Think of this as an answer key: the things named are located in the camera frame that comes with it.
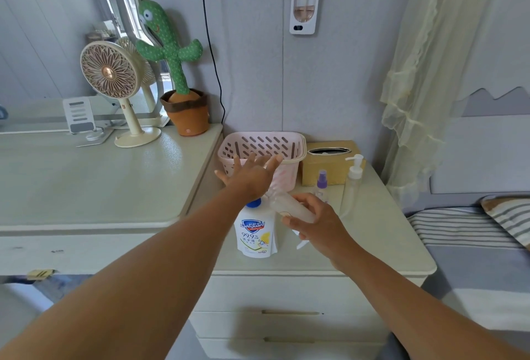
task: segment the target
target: safeguard logo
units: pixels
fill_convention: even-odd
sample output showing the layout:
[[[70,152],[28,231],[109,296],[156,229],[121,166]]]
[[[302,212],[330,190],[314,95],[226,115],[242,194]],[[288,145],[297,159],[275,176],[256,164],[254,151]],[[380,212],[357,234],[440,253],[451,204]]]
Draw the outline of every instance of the safeguard logo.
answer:
[[[250,233],[255,233],[265,227],[265,222],[257,221],[255,219],[245,219],[241,221],[241,227],[244,227]]]

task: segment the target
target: black cable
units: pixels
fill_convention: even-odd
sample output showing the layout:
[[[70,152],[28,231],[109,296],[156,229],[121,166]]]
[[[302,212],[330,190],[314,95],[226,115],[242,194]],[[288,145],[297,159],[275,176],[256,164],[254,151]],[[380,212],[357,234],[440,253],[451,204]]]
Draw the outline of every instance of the black cable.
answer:
[[[219,81],[219,75],[217,74],[217,66],[215,65],[214,52],[211,49],[210,33],[208,32],[208,19],[206,19],[206,3],[204,0],[202,0],[202,9],[204,10],[204,24],[206,25],[206,36],[208,37],[208,46],[210,47],[211,61],[214,62],[215,76],[217,77],[217,83],[219,84],[219,102],[221,103],[221,107],[222,107],[222,119],[221,119],[221,124],[222,124],[225,121],[226,109],[225,109],[225,106],[222,104],[221,81]]]

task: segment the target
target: desk fan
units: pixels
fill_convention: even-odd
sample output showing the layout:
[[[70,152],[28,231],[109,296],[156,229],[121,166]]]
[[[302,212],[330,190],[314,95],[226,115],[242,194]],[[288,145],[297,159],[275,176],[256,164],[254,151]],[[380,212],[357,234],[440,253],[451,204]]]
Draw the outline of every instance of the desk fan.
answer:
[[[83,75],[92,88],[120,102],[130,131],[116,137],[116,146],[133,148],[160,136],[158,128],[140,127],[129,102],[140,89],[144,69],[127,50],[115,43],[96,41],[85,46],[80,61]]]
[[[149,65],[147,60],[141,56],[138,50],[136,50],[134,43],[132,43],[127,36],[118,39],[116,43],[123,47],[125,50],[127,50],[129,55],[131,55],[136,60],[138,66],[143,68],[144,76],[140,81],[140,86],[142,87],[142,91],[144,93],[147,108],[149,109],[149,112],[152,112],[153,110],[155,110],[156,102],[155,98],[153,97],[153,92],[151,91],[151,85],[156,82],[156,78],[153,74],[151,66]]]

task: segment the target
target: purple spray nozzle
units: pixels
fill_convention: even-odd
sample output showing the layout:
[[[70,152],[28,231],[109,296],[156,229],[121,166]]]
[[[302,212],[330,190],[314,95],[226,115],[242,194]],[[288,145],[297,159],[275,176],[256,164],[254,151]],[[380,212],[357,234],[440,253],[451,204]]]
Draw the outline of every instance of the purple spray nozzle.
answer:
[[[319,172],[319,179],[316,182],[318,188],[326,188],[328,186],[328,172],[326,170],[321,170]]]

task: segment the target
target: pillow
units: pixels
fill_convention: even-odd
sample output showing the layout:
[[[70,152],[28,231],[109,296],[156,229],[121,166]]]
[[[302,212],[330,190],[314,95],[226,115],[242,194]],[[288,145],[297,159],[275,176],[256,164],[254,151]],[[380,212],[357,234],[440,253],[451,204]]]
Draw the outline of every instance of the pillow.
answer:
[[[484,198],[484,211],[530,250],[530,198]]]

